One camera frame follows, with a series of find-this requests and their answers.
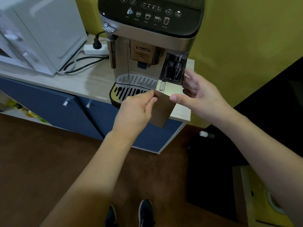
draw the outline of white microwave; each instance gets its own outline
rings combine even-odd
[[[0,61],[54,75],[85,43],[75,0],[0,0]]]

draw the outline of sneaker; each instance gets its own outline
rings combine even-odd
[[[139,206],[139,227],[153,227],[154,222],[154,211],[152,209],[152,203],[150,200],[143,200]]]
[[[108,213],[106,216],[104,227],[117,227],[116,224],[116,211],[113,205],[109,206]]]

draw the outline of hand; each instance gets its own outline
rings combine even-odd
[[[112,131],[134,142],[149,122],[157,99],[154,91],[128,96],[121,104]]]
[[[224,120],[234,109],[221,96],[218,89],[204,77],[185,69],[183,93],[173,94],[170,100],[191,109],[210,123]]]

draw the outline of power strip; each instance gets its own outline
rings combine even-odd
[[[108,55],[107,43],[101,43],[102,48],[94,49],[92,44],[84,45],[84,54],[85,55]]]

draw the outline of control panel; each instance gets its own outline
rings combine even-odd
[[[99,0],[98,8],[108,19],[179,38],[194,37],[203,17],[203,11],[163,0]]]

